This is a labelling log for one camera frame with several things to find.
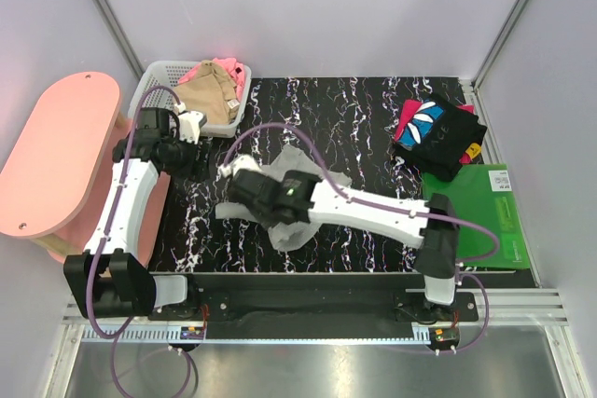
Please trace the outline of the grey t shirt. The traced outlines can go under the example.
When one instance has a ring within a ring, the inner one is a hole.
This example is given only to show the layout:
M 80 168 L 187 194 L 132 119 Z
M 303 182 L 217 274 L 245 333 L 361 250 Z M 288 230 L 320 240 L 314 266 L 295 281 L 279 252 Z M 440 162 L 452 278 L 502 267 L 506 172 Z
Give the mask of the grey t shirt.
M 291 170 L 316 174 L 324 178 L 322 169 L 301 149 L 286 144 L 270 165 L 262 165 L 264 174 L 281 181 Z M 304 246 L 319 230 L 319 224 L 297 222 L 290 225 L 272 224 L 263 218 L 254 216 L 241 203 L 220 202 L 215 206 L 216 219 L 242 219 L 262 225 L 267 229 L 274 250 L 282 253 L 296 251 Z

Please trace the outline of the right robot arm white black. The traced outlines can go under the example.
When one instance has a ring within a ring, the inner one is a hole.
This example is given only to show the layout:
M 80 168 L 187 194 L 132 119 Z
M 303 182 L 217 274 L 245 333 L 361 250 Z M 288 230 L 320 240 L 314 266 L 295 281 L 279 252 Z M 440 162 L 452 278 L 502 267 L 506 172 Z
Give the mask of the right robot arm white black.
M 269 229 L 291 231 L 290 240 L 310 226 L 347 226 L 382 235 L 416 250 L 413 267 L 423 275 L 423 308 L 444 320 L 457 308 L 456 249 L 459 226 L 450 200 L 388 198 L 335 187 L 315 174 L 290 171 L 278 181 L 263 172 L 239 169 L 228 185 L 231 202 Z

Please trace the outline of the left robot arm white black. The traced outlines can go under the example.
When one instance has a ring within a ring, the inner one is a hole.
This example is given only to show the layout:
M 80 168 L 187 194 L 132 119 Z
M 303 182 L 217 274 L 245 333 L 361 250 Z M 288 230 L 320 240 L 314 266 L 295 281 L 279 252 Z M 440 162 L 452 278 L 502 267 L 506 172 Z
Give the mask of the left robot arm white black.
M 201 128 L 206 117 L 182 106 L 148 107 L 112 152 L 110 189 L 82 254 L 69 255 L 63 273 L 87 318 L 148 316 L 169 306 L 183 320 L 201 310 L 201 297 L 181 275 L 153 275 L 139 259 L 146 207 L 160 175 L 197 181 L 203 167 Z

